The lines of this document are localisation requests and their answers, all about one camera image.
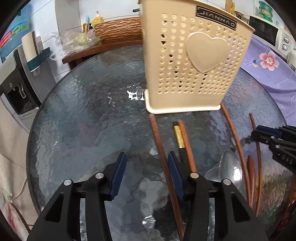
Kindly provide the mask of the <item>black chopstick gold band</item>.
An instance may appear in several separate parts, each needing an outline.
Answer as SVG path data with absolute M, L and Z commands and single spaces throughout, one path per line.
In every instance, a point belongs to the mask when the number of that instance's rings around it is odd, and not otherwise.
M 175 135 L 176 135 L 176 138 L 177 138 L 177 143 L 178 143 L 178 147 L 179 147 L 179 154 L 180 154 L 181 162 L 186 163 L 188 160 L 187 160 L 185 143 L 184 143 L 184 140 L 183 140 L 181 129 L 180 129 L 179 124 L 178 124 L 177 121 L 173 122 L 173 127 L 174 127 Z

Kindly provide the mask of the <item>metal spoon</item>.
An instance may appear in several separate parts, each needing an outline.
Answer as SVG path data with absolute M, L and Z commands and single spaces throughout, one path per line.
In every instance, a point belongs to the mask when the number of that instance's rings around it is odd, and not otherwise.
M 231 150 L 225 150 L 220 158 L 220 162 L 204 174 L 210 181 L 221 182 L 229 179 L 236 186 L 241 187 L 243 171 L 241 161 Z

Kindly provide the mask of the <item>purple floral cloth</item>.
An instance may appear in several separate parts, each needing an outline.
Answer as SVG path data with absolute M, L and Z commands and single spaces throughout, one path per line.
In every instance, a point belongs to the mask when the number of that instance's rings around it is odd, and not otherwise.
M 295 72 L 272 49 L 252 38 L 241 68 L 271 95 L 288 125 L 295 126 Z

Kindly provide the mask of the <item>white microwave oven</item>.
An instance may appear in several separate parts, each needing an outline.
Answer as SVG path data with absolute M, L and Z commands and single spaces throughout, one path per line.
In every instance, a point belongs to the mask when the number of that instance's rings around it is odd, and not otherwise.
M 279 28 L 271 22 L 251 15 L 248 24 L 254 28 L 253 34 L 264 41 L 271 49 L 287 59 L 289 52 L 293 51 L 295 42 L 292 35 L 285 29 Z

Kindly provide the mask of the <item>dark wooden counter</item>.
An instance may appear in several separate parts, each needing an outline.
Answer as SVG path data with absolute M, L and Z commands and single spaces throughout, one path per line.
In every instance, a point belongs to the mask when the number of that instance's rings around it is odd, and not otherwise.
M 69 64 L 69 67 L 72 70 L 78 65 L 82 64 L 84 61 L 94 57 L 97 54 L 107 52 L 116 48 L 121 48 L 124 46 L 134 45 L 134 44 L 142 44 L 142 39 L 135 38 L 135 39 L 129 39 L 129 40 L 99 42 L 98 44 L 91 46 L 85 50 L 67 55 L 62 59 L 62 63 Z

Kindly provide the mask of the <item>water dispenser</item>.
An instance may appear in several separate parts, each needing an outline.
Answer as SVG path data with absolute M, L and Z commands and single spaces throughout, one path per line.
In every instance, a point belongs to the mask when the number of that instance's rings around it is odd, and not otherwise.
M 55 86 L 48 61 L 30 72 L 20 46 L 1 66 L 1 100 L 18 124 L 29 132 L 45 97 Z

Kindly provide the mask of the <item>green stacked noodle cups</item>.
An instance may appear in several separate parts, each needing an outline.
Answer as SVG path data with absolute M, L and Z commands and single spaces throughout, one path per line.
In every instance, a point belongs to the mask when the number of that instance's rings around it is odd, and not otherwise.
M 273 9 L 267 3 L 259 1 L 258 16 L 269 22 L 273 22 Z

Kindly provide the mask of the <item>beige plastic utensil holder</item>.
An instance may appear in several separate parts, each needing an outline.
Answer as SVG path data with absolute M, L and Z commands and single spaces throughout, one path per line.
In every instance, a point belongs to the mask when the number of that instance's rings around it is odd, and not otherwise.
M 219 110 L 254 29 L 200 1 L 139 1 L 145 106 L 153 114 Z

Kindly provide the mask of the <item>clear plastic bag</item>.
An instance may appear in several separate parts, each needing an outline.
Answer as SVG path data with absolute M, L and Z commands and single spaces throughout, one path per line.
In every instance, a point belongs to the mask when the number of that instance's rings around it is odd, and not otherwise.
M 89 32 L 53 32 L 51 36 L 60 43 L 60 46 L 52 51 L 50 55 L 50 59 L 54 61 L 61 60 L 66 56 L 86 50 L 101 42 L 100 37 Z

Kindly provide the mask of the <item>woven brown basin sink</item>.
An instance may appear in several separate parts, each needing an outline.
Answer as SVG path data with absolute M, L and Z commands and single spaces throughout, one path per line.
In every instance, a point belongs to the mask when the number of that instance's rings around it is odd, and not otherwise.
M 106 21 L 93 27 L 102 41 L 130 40 L 142 37 L 140 17 Z

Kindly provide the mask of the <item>yellow soap bottle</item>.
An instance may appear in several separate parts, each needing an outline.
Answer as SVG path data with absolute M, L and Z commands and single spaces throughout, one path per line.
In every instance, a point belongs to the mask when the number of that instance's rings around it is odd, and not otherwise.
M 99 25 L 104 22 L 103 17 L 100 15 L 99 11 L 96 11 L 96 17 L 92 21 L 92 27 L 95 28 L 96 25 Z

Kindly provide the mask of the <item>blue water jug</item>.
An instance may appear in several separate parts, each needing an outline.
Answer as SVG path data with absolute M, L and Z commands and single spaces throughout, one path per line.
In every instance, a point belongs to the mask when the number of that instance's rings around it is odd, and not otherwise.
M 6 59 L 9 54 L 22 44 L 22 37 L 32 31 L 32 6 L 27 4 L 13 19 L 1 39 L 1 58 Z

